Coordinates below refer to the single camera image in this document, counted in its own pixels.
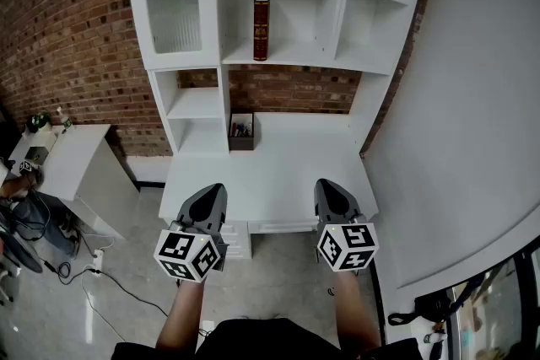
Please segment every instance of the red book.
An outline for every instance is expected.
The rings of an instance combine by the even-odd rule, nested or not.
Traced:
[[[268,59],[268,31],[270,0],[254,0],[253,14],[253,60]]]

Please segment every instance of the white desk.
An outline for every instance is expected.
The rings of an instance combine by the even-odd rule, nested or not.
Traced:
[[[347,116],[256,113],[256,148],[224,156],[173,158],[159,217],[176,219],[182,203],[203,187],[223,183],[228,193],[225,242],[248,258],[248,234],[316,229],[314,189],[329,179],[357,199],[369,219],[378,213]]]
[[[37,190],[59,198],[100,234],[118,238],[130,228],[138,191],[105,140],[111,125],[76,125],[65,134],[54,126],[57,141],[41,166],[43,182]],[[10,159],[12,172],[28,152],[32,137],[21,138]]]

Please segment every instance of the electrical cable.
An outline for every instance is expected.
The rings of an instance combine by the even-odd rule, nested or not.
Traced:
[[[109,321],[107,321],[107,320],[105,319],[105,317],[104,317],[102,314],[100,314],[100,313],[98,312],[98,310],[94,307],[94,305],[93,305],[92,302],[90,301],[90,296],[88,295],[88,292],[86,291],[86,288],[85,288],[84,285],[83,285],[83,281],[84,281],[84,271],[86,271],[86,270],[89,270],[89,265],[84,266],[84,270],[83,270],[83,273],[82,273],[82,274],[83,274],[83,277],[81,277],[81,288],[83,289],[84,294],[86,294],[86,299],[88,300],[88,304],[90,305],[90,308],[92,308],[92,310],[93,310],[97,315],[99,315],[100,318],[101,318],[105,323],[108,324],[108,326],[112,329],[112,331],[114,331],[114,332],[116,333],[116,335],[117,335],[120,339],[122,339],[122,340],[125,342],[126,340],[125,340],[123,337],[120,336],[120,334],[116,331],[116,329],[112,326],[112,324],[111,324]]]
[[[102,271],[99,271],[99,270],[96,270],[95,271],[96,273],[100,274],[100,275],[103,275],[103,276],[107,276],[109,279],[111,279],[116,285],[118,285],[118,287],[120,287],[120,289],[126,293],[126,294],[129,294],[130,296],[132,296],[133,298],[135,298],[136,300],[138,300],[139,302],[141,303],[146,303],[146,304],[149,304],[151,306],[154,306],[155,308],[159,309],[159,311],[165,315],[166,317],[168,317],[169,315],[167,315],[165,313],[164,310],[162,310],[162,308],[160,308],[160,306],[158,306],[157,304],[154,304],[152,302],[147,302],[146,300],[142,300],[141,298],[137,297],[135,294],[133,293],[130,293],[129,291],[127,291],[114,277],[112,277],[111,275],[107,275],[106,273],[102,272]]]
[[[90,255],[92,255],[93,258],[97,258],[97,255],[94,255],[94,253],[92,252],[92,249],[90,249],[90,247],[88,245],[88,242],[86,241],[84,236],[108,237],[108,238],[112,239],[111,244],[108,244],[107,246],[103,246],[103,247],[99,248],[98,250],[108,249],[115,243],[115,238],[114,238],[114,236],[111,236],[111,235],[106,235],[106,234],[86,234],[81,228],[76,228],[75,230],[79,231],[81,233],[81,238],[83,239],[83,242],[84,242],[84,244],[86,244],[88,252],[90,253]]]
[[[30,183],[30,181],[28,180],[28,177],[26,177],[25,175],[23,176],[26,181],[28,182],[28,186],[30,188],[30,191],[32,191],[34,193],[34,195],[37,197],[38,200],[41,201],[41,204],[43,204],[43,206],[45,206],[45,208],[47,209],[47,213],[48,213],[48,216],[47,216],[47,221],[45,223],[43,222],[38,222],[38,221],[23,221],[21,220],[20,218],[18,218],[17,216],[15,216],[14,214],[11,214],[10,215],[10,218],[6,218],[1,212],[0,214],[2,214],[2,217],[4,219],[6,219],[7,221],[13,221],[15,223],[18,223],[19,225],[22,225],[23,227],[25,227],[26,229],[29,229],[30,231],[34,231],[34,230],[37,230],[37,229],[40,229],[41,230],[41,234],[38,236],[38,237],[32,237],[32,238],[26,238],[24,237],[21,233],[19,233],[21,239],[23,240],[26,240],[27,242],[35,242],[37,240],[40,240],[43,238],[43,236],[45,235],[45,231],[47,229],[47,226],[49,225],[49,222],[51,221],[51,209],[45,204],[45,202],[41,199],[41,197],[39,196],[39,194],[34,190],[34,188],[32,187],[32,184]],[[32,228],[29,226],[29,224],[36,224],[36,225],[40,225],[42,228]]]
[[[88,246],[88,242],[86,241],[86,239],[84,238],[82,234],[81,234],[81,239],[83,240],[84,244],[86,244],[86,248],[88,249],[88,252],[92,256],[92,258],[97,258],[98,256],[94,255],[94,252],[92,252],[92,249],[90,249],[90,247]]]
[[[40,260],[43,261],[43,264],[45,264],[45,267],[47,267],[50,271],[52,271],[53,273],[56,273],[58,275],[58,280],[62,283],[62,285],[69,285],[71,282],[73,282],[73,280],[79,276],[82,275],[81,277],[81,287],[82,289],[84,290],[84,294],[86,295],[86,298],[88,300],[88,303],[90,305],[90,308],[92,308],[92,310],[100,316],[100,318],[106,323],[108,324],[108,326],[115,332],[115,334],[120,338],[122,339],[124,342],[126,341],[122,336],[120,336],[120,334],[116,331],[116,329],[113,327],[113,325],[107,321],[105,319],[105,317],[100,314],[100,312],[98,312],[98,310],[94,307],[94,305],[92,304],[92,302],[90,301],[90,297],[88,295],[88,292],[86,291],[86,289],[84,288],[84,285],[83,285],[83,280],[84,280],[84,273],[86,273],[87,271],[89,271],[90,273],[95,273],[95,274],[98,274],[98,275],[103,275],[103,276],[107,276],[109,279],[111,279],[116,285],[118,285],[118,287],[126,294],[129,294],[130,296],[132,296],[133,298],[135,298],[137,301],[141,302],[141,303],[144,303],[144,304],[149,304],[150,306],[154,306],[156,309],[159,310],[159,312],[161,312],[165,317],[169,317],[169,315],[164,311],[162,310],[162,308],[160,308],[160,306],[158,306],[157,304],[155,303],[152,303],[152,302],[149,302],[147,300],[143,300],[139,297],[137,297],[135,294],[133,293],[130,293],[129,291],[127,291],[113,276],[107,274],[107,273],[104,273],[100,270],[95,270],[94,268],[92,268],[92,266],[90,264],[87,264],[86,266],[84,266],[84,269],[82,271],[80,271],[79,273],[77,273],[75,276],[73,276],[69,282],[64,282],[63,280],[64,279],[68,279],[69,278],[69,275],[71,273],[71,264],[68,263],[67,261],[66,262],[63,262],[59,267],[58,267],[58,270],[56,270],[54,268],[54,266],[49,263],[48,261],[44,260],[43,258],[40,257]],[[198,329],[198,334],[204,338],[207,338],[208,335],[210,335],[210,333],[212,333],[212,331],[208,331],[208,330],[204,330],[204,329]]]

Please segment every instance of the forearm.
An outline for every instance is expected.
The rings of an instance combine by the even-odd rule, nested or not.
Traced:
[[[183,281],[181,283],[172,310],[159,335],[156,348],[195,353],[203,293],[204,282]]]
[[[342,351],[356,357],[378,347],[378,336],[368,317],[357,277],[351,271],[335,273],[337,337]]]
[[[34,173],[29,173],[27,176],[21,175],[16,179],[6,180],[0,185],[0,198],[13,198],[18,194],[26,192],[34,184]]]

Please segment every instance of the brick wall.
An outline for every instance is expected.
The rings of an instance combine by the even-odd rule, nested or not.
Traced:
[[[396,74],[362,152],[397,92],[426,4],[418,0]],[[0,100],[19,127],[39,110],[48,110],[59,123],[61,105],[78,124],[114,125],[107,140],[118,153],[171,154],[143,70],[130,0],[0,0],[0,9]],[[188,86],[216,85],[210,75],[179,79]],[[231,106],[347,113],[360,77],[324,68],[232,67]]]
[[[231,65],[232,110],[348,114],[361,72],[321,67]],[[181,71],[186,87],[215,87],[214,70]]]
[[[171,154],[143,69],[130,0],[0,0],[0,100],[22,126],[111,123],[121,153]]]

